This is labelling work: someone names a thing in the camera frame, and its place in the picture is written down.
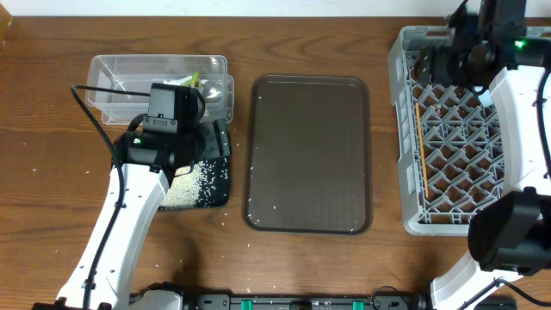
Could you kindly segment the snack wrapper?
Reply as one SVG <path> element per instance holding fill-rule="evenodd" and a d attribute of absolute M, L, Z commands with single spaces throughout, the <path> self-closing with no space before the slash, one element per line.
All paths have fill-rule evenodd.
<path fill-rule="evenodd" d="M 208 79 L 204 79 L 198 71 L 194 72 L 192 75 L 188 75 L 179 79 L 164 80 L 164 84 L 186 86 L 198 90 L 202 90 L 203 85 L 206 82 L 208 82 Z"/>

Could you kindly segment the white rice pile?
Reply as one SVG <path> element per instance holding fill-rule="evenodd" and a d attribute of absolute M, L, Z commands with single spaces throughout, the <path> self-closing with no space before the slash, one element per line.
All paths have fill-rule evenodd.
<path fill-rule="evenodd" d="M 230 192 L 228 158 L 205 160 L 176 171 L 160 209 L 217 208 L 225 205 Z"/>

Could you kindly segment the wooden chopstick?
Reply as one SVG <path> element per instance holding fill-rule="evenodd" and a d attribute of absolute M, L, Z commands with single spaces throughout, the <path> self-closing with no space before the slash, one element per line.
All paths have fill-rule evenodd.
<path fill-rule="evenodd" d="M 424 155 L 424 138 L 423 138 L 423 125 L 420 115 L 420 105 L 418 102 L 415 103 L 415 112 L 417 118 L 417 129 L 418 129 L 418 141 L 419 141 L 419 152 L 422 165 L 423 173 L 423 184 L 424 184 L 424 197 L 429 198 L 429 187 L 428 187 L 428 177 L 427 177 L 427 168 Z"/>

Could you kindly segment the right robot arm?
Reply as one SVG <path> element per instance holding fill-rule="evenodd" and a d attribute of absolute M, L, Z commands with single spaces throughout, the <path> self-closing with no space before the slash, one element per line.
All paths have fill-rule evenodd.
<path fill-rule="evenodd" d="M 415 65 L 420 83 L 489 94 L 505 163 L 501 197 L 472 218 L 467 252 L 417 309 L 473 309 L 550 266 L 550 43 L 529 37 L 525 10 L 518 0 L 476 13 L 462 3 L 447 19 L 452 43 L 425 48 Z"/>

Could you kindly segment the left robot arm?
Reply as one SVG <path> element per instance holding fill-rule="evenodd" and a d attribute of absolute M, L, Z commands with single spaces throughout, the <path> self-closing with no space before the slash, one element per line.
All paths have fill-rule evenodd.
<path fill-rule="evenodd" d="M 219 134 L 218 122 L 201 123 L 206 103 L 196 87 L 153 84 L 146 93 L 146 114 L 136 116 L 112 141 L 108 193 L 76 269 L 55 301 L 35 309 L 184 309 L 185 293 L 162 282 L 137 298 L 131 296 L 136 264 L 145 237 L 176 171 L 202 159 L 227 155 L 209 146 L 207 135 Z"/>

